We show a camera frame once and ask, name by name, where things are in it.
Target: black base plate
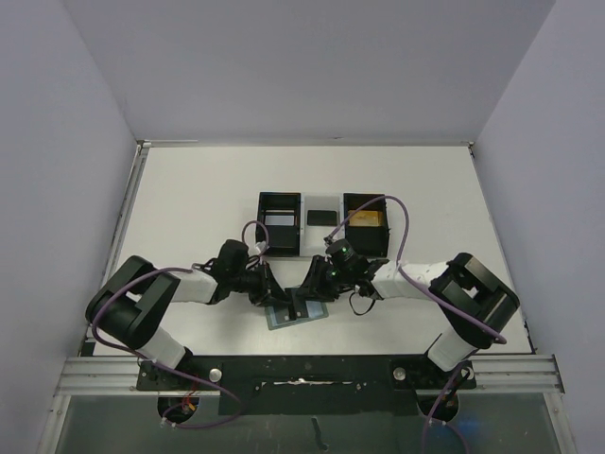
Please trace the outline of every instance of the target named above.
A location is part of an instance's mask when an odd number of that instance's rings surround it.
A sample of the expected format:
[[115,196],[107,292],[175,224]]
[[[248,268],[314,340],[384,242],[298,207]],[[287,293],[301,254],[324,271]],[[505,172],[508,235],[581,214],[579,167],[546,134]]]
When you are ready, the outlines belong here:
[[[394,378],[393,370],[397,367],[406,370],[406,380]],[[391,411],[413,415],[418,412],[415,390],[438,393],[448,379],[448,374],[425,356],[413,355],[191,357],[179,365],[184,372],[203,378],[215,368],[222,372],[220,386],[246,403],[246,414]],[[473,379],[462,386],[463,389],[475,387]],[[150,361],[141,364],[139,391],[187,391],[190,388],[190,381],[159,371]],[[236,409],[232,399],[221,395],[220,414],[231,414]]]

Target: purple cable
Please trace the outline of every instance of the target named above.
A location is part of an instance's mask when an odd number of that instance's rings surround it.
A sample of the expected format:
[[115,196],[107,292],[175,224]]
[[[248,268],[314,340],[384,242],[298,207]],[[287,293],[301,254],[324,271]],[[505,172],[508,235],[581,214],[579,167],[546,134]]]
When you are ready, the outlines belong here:
[[409,232],[409,213],[407,211],[406,206],[404,205],[404,203],[397,199],[396,197],[393,196],[380,196],[380,197],[376,197],[374,199],[372,199],[371,201],[367,201],[365,202],[363,205],[361,205],[359,208],[357,208],[356,210],[354,210],[349,216],[347,216],[342,222],[340,222],[340,224],[338,225],[338,227],[336,229],[334,229],[330,235],[328,236],[329,239],[332,239],[334,237],[334,235],[337,234],[337,232],[347,223],[349,222],[349,219],[351,219],[354,215],[356,215],[359,211],[363,210],[364,208],[366,208],[367,206],[371,205],[372,203],[375,203],[376,201],[382,201],[382,200],[389,200],[389,201],[396,201],[399,206],[401,206],[402,210],[404,210],[404,217],[406,218],[406,227],[404,229],[404,236],[401,240],[401,244],[399,245],[399,250],[397,251],[397,270],[399,271],[399,273],[404,277],[404,279],[406,279],[408,281],[409,284],[411,284],[414,288],[416,288],[418,291],[420,291],[423,295],[427,296],[428,298],[430,298],[431,300],[433,300],[435,303],[437,303],[439,306],[449,310],[450,312],[455,313],[456,315],[458,315],[460,318],[466,320],[467,322],[475,325],[477,328],[483,330],[485,333],[489,334],[490,336],[492,336],[494,338],[494,342],[496,343],[501,343],[501,344],[505,344],[507,343],[507,340],[504,336],[502,336],[500,333],[498,333],[495,329],[490,328],[489,326],[487,326],[486,324],[480,322],[479,320],[477,320],[475,317],[466,314],[465,312],[462,312],[460,309],[458,309],[457,307],[454,307],[452,305],[450,305],[449,303],[447,303],[446,301],[443,301],[440,297],[432,294],[427,287],[423,286],[422,284],[416,282],[414,279],[412,279],[402,268],[401,266],[401,259],[402,256],[404,255],[404,247],[406,245],[407,242],[407,234]]
[[471,454],[471,448],[469,447],[468,442],[466,441],[466,439],[464,438],[464,435],[462,435],[462,432],[460,432],[460,430],[456,427],[456,426],[452,426],[451,424],[447,424],[444,421],[441,421],[447,428],[449,428],[450,430],[452,430],[460,439],[460,441],[462,442],[462,445],[464,446],[464,452],[466,454]]
[[[155,270],[152,272],[148,272],[147,274],[142,275],[141,277],[138,277],[136,279],[134,279],[133,281],[128,282],[125,286],[123,286],[121,289],[119,289],[116,293],[114,293],[109,300],[107,300],[107,302],[103,305],[103,307],[101,307],[99,309],[99,311],[96,313],[95,317],[93,318],[93,337],[96,339],[97,342],[102,343],[103,345],[106,345],[108,347],[111,348],[116,348],[118,350],[121,350],[123,352],[128,352],[131,353],[133,355],[135,355],[136,357],[140,358],[140,359],[148,359],[145,357],[145,355],[142,355],[141,353],[135,351],[135,350],[131,350],[128,347],[125,347],[123,345],[119,345],[117,343],[113,343],[113,342],[109,342],[108,340],[104,340],[103,338],[101,338],[101,336],[98,333],[98,324],[101,321],[101,319],[103,318],[103,316],[105,315],[105,313],[107,312],[107,310],[109,309],[109,307],[115,303],[115,301],[120,298],[121,296],[125,295],[127,291],[129,291],[131,288],[133,288],[134,286],[136,286],[137,284],[140,284],[143,281],[146,281],[147,279],[153,277],[153,276],[157,276],[158,274],[162,274],[163,272],[192,272],[191,270],[187,269],[187,268],[162,268],[161,270]],[[204,385],[204,386],[208,386],[214,390],[217,390],[221,393],[225,393],[227,394],[231,399],[233,399],[235,402],[237,402],[239,404],[239,410],[232,414],[231,416],[228,416],[224,419],[219,419],[218,421],[214,421],[213,423],[207,423],[207,424],[199,424],[199,425],[183,425],[183,424],[177,424],[175,425],[176,428],[215,428],[216,426],[221,426],[223,424],[229,423],[231,421],[233,421],[234,419],[238,418],[243,410],[244,410],[244,404],[242,403],[241,399],[239,397],[237,397],[235,394],[233,394],[231,391],[223,388],[222,386],[216,385],[215,383],[213,383],[212,381],[209,380],[204,380],[203,378],[199,378],[197,376],[193,376],[193,375],[189,375],[186,374],[184,372],[181,371],[177,371],[176,369],[172,369],[171,367],[165,366],[163,365],[161,362],[157,362],[154,361],[153,362],[154,366],[162,369],[164,371],[169,372],[170,374],[173,375],[177,375],[180,376],[182,378],[191,380],[191,381],[195,381],[196,383],[199,383],[200,385]],[[162,415],[162,417],[165,417],[167,415],[167,413],[169,411],[174,410],[176,407],[173,406],[171,408],[169,408],[167,411],[164,412],[164,414]]]
[[[426,448],[426,434],[428,432],[428,427],[429,427],[429,425],[431,423],[431,419],[433,417],[433,414],[435,414],[435,410],[437,410],[437,407],[439,406],[439,403],[441,402],[441,400],[445,396],[445,393],[447,393],[447,390],[449,390],[452,387],[452,383],[454,383],[454,380],[456,379],[456,377],[458,376],[458,374],[460,373],[460,371],[462,370],[463,367],[464,367],[464,365],[462,363],[460,363],[454,369],[454,372],[452,372],[452,374],[450,375],[449,380],[447,380],[447,383],[445,383],[445,386],[443,387],[443,389],[441,390],[441,392],[437,396],[437,399],[435,399],[435,403],[433,403],[433,407],[431,407],[430,412],[426,415],[426,419],[424,420],[424,426],[423,426],[423,436],[422,436],[422,439],[421,439],[422,453],[423,454],[424,454],[424,449]],[[463,440],[464,448],[467,450],[466,452],[468,452],[468,446],[466,444],[466,441],[462,437],[462,434],[459,433],[459,432],[457,432],[456,430],[454,430],[454,432]]]
[[263,255],[268,249],[267,226],[264,223],[262,223],[260,220],[249,220],[248,222],[246,222],[246,225],[244,225],[244,228],[242,229],[242,243],[246,243],[246,230],[248,230],[248,227],[250,227],[252,224],[256,224],[256,225],[260,226],[263,229],[263,232],[265,233],[265,247],[263,248],[263,251],[261,251],[261,253],[259,253],[259,256],[260,256],[260,255]]

